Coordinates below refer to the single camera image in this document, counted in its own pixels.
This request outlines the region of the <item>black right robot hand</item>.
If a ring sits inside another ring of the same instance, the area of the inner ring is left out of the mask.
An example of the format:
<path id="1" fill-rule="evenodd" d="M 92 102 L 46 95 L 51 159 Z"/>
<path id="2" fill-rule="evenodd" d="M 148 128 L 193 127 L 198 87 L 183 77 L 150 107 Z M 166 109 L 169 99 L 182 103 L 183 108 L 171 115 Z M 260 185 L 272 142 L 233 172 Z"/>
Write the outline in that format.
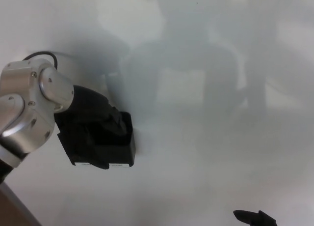
<path id="1" fill-rule="evenodd" d="M 276 220 L 263 211 L 235 210 L 233 214 L 239 221 L 250 226 L 277 226 Z"/>

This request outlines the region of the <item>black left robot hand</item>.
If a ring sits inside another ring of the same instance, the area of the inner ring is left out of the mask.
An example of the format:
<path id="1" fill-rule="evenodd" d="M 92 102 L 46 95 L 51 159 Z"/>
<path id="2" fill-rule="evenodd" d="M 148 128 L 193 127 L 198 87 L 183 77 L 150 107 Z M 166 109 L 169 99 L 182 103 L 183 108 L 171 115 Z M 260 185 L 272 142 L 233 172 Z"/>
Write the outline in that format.
<path id="1" fill-rule="evenodd" d="M 75 161 L 109 169 L 104 154 L 98 152 L 128 133 L 121 112 L 108 99 L 91 89 L 75 85 L 74 98 L 66 111 L 54 115 L 57 134 L 72 165 Z"/>

